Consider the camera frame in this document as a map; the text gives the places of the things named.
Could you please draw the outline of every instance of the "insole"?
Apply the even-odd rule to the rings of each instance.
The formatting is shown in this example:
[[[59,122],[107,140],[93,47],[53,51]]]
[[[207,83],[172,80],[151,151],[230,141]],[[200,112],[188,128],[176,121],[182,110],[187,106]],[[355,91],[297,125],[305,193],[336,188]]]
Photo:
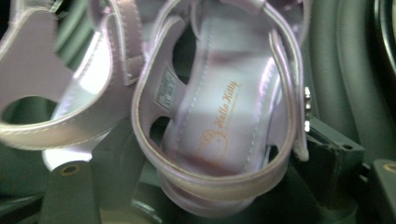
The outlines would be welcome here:
[[[280,97],[264,17],[202,3],[200,39],[186,94],[163,138],[180,166],[203,175],[237,175],[268,162],[267,133]]]

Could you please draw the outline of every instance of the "size label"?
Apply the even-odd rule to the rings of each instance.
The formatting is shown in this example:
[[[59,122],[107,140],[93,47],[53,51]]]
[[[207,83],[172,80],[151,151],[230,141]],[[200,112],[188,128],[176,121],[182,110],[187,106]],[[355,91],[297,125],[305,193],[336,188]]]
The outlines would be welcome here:
[[[166,67],[163,78],[161,79],[160,87],[158,88],[156,102],[168,111],[172,108],[176,83],[176,75],[169,69],[169,67]]]

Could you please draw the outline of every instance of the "sandal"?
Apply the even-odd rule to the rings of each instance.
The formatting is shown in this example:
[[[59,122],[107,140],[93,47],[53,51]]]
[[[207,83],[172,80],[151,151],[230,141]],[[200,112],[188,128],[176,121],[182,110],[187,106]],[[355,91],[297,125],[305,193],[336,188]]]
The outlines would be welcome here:
[[[0,43],[0,111],[32,95],[59,104],[46,122],[0,121],[2,142],[31,150],[71,146],[108,132],[130,114],[144,62],[140,19],[133,0],[108,2],[102,11],[98,0],[90,0],[96,30],[73,74],[53,50],[56,20],[49,1],[15,1],[13,21]]]
[[[288,8],[281,12],[288,21],[267,1],[251,0],[170,0],[157,17],[134,94],[134,132],[165,194],[195,215],[235,214],[276,186],[296,132],[296,155],[308,160],[295,37],[305,33],[301,21],[308,13],[301,1],[279,5]],[[186,85],[172,58],[189,10],[197,43]],[[170,122],[159,146],[150,129],[160,117]]]

